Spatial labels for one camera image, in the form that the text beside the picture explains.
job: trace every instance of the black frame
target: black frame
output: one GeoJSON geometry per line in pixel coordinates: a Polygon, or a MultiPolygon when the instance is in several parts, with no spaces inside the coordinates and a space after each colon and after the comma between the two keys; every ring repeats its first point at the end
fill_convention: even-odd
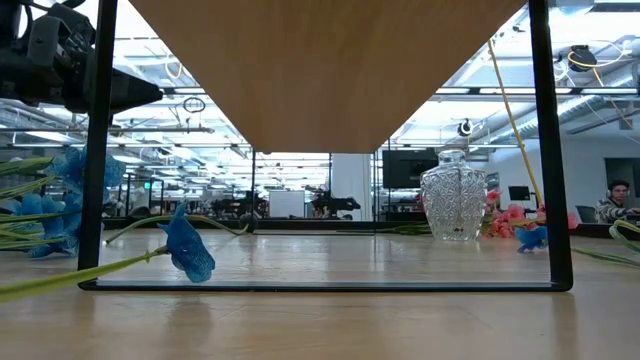
{"type": "MultiPolygon", "coordinates": [[[[100,0],[96,68],[93,74],[88,136],[88,161],[82,233],[78,268],[98,266],[104,162],[111,86],[111,66],[116,24],[116,0],[100,0]]],[[[547,0],[529,0],[536,105],[539,123],[543,184],[549,230],[549,282],[434,282],[434,283],[280,283],[280,282],[211,282],[193,285],[179,282],[122,282],[95,279],[80,284],[85,290],[126,291],[321,291],[321,292],[426,292],[426,291],[568,291],[573,286],[571,249],[557,116],[555,84],[548,26],[547,0]]]]}

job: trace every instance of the green flower stem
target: green flower stem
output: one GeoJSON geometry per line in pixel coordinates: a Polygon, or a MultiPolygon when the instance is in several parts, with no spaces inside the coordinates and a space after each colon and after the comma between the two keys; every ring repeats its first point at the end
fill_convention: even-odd
{"type": "MultiPolygon", "coordinates": [[[[154,217],[150,217],[147,219],[142,219],[142,220],[138,220],[136,222],[134,222],[133,224],[127,226],[124,229],[119,230],[118,232],[116,232],[115,234],[111,235],[107,240],[105,240],[105,242],[107,244],[110,244],[113,240],[119,238],[122,234],[126,233],[129,230],[135,229],[139,226],[142,226],[144,224],[149,224],[152,222],[158,222],[158,221],[166,221],[166,220],[171,220],[171,215],[163,215],[163,216],[154,216],[154,217]]],[[[245,226],[244,229],[240,230],[240,231],[234,231],[232,229],[229,229],[228,227],[220,224],[219,222],[215,221],[215,220],[211,220],[209,218],[206,217],[202,217],[202,216],[194,216],[194,215],[187,215],[186,216],[187,220],[192,220],[192,221],[202,221],[208,224],[211,224],[213,226],[216,226],[220,229],[226,230],[230,233],[232,233],[233,235],[242,235],[247,231],[248,226],[245,226]]]]}
{"type": "Polygon", "coordinates": [[[589,250],[584,250],[584,249],[578,249],[578,248],[571,248],[571,250],[576,252],[576,253],[578,253],[578,254],[590,256],[590,257],[592,257],[594,259],[605,260],[605,261],[609,261],[609,262],[613,262],[613,263],[617,263],[617,264],[623,264],[623,265],[631,265],[631,266],[635,266],[635,267],[640,268],[640,263],[639,262],[633,261],[631,259],[627,259],[627,258],[622,257],[622,256],[605,254],[605,253],[600,253],[600,252],[596,252],[596,251],[589,251],[589,250]]]}
{"type": "Polygon", "coordinates": [[[5,241],[7,239],[23,239],[23,240],[33,240],[33,241],[42,240],[40,236],[20,234],[12,231],[7,231],[7,230],[0,230],[0,237],[1,237],[0,241],[5,241]]]}
{"type": "MultiPolygon", "coordinates": [[[[622,243],[622,245],[626,246],[627,248],[631,249],[633,252],[635,253],[640,253],[640,247],[638,247],[637,245],[633,244],[631,241],[627,240],[626,237],[624,237],[624,235],[620,234],[620,232],[618,231],[618,226],[619,227],[623,227],[623,228],[627,228],[631,231],[635,231],[640,233],[640,228],[629,224],[626,221],[623,220],[616,220],[613,225],[609,228],[609,234],[611,234],[611,237],[613,237],[615,240],[619,241],[620,243],[622,243]]],[[[587,255],[590,256],[594,259],[598,259],[598,260],[605,260],[605,261],[609,261],[609,262],[613,262],[616,264],[623,264],[623,265],[630,265],[630,266],[634,266],[634,267],[638,267],[640,268],[640,262],[625,258],[623,256],[618,256],[618,255],[612,255],[612,254],[605,254],[605,253],[601,253],[601,252],[597,252],[597,251],[589,251],[589,250],[584,250],[584,249],[578,249],[578,248],[571,248],[572,251],[578,253],[578,254],[583,254],[583,255],[587,255]]]]}
{"type": "Polygon", "coordinates": [[[52,157],[41,157],[2,163],[0,164],[0,176],[42,170],[49,166],[51,160],[53,160],[52,157]]]}
{"type": "Polygon", "coordinates": [[[42,219],[51,219],[54,217],[69,215],[71,213],[50,213],[41,215],[19,215],[19,216],[0,216],[0,224],[17,223],[17,222],[33,222],[42,219]]]}
{"type": "Polygon", "coordinates": [[[51,183],[53,180],[55,180],[55,177],[47,176],[27,184],[4,188],[0,190],[0,199],[12,199],[16,196],[30,193],[33,190],[40,189],[43,185],[51,183]]]}
{"type": "Polygon", "coordinates": [[[53,243],[61,242],[64,240],[65,240],[64,238],[58,238],[58,239],[37,240],[37,241],[10,241],[10,242],[5,241],[5,242],[0,242],[0,250],[53,244],[53,243]]]}
{"type": "Polygon", "coordinates": [[[80,270],[68,274],[56,275],[42,280],[28,281],[19,284],[0,287],[0,302],[17,300],[27,296],[39,295],[47,291],[58,290],[89,281],[100,276],[122,270],[141,261],[149,262],[151,258],[167,253],[165,246],[132,259],[118,261],[91,269],[80,270]]]}
{"type": "Polygon", "coordinates": [[[640,233],[640,228],[622,220],[616,220],[613,223],[613,226],[609,228],[609,234],[611,234],[611,236],[614,239],[620,241],[624,246],[631,249],[633,252],[640,254],[640,247],[638,247],[636,244],[632,243],[631,241],[627,240],[626,237],[620,234],[620,232],[618,231],[618,226],[629,229],[637,233],[640,233]]]}

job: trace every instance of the wooden floor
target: wooden floor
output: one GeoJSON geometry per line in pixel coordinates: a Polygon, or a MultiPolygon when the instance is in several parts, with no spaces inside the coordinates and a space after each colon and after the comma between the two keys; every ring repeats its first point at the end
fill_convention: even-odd
{"type": "MultiPolygon", "coordinates": [[[[202,231],[212,281],[538,281],[546,252],[403,236],[230,237],[202,231]]],[[[101,262],[163,245],[138,230],[101,262]]],[[[574,245],[628,254],[611,240],[574,245]]],[[[0,253],[0,282],[73,270],[74,259],[0,253]]],[[[0,359],[637,359],[640,271],[574,256],[566,294],[106,293],[70,288],[0,304],[0,359]]],[[[183,281],[168,257],[109,277],[183,281]]]]}

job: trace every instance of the computer monitor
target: computer monitor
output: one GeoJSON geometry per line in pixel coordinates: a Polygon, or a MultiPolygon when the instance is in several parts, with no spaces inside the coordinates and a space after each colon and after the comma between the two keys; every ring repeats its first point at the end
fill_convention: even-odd
{"type": "Polygon", "coordinates": [[[529,201],[531,194],[528,186],[509,186],[509,198],[511,201],[529,201]]]}
{"type": "Polygon", "coordinates": [[[435,150],[382,151],[382,187],[385,189],[415,189],[420,187],[420,175],[438,166],[435,150]]]}

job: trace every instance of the glass vase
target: glass vase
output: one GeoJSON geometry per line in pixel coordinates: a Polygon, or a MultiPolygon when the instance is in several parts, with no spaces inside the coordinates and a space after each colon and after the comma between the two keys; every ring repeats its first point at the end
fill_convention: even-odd
{"type": "Polygon", "coordinates": [[[487,200],[486,173],[465,163],[462,150],[445,150],[422,173],[422,203],[437,240],[471,241],[480,232],[487,200]]]}

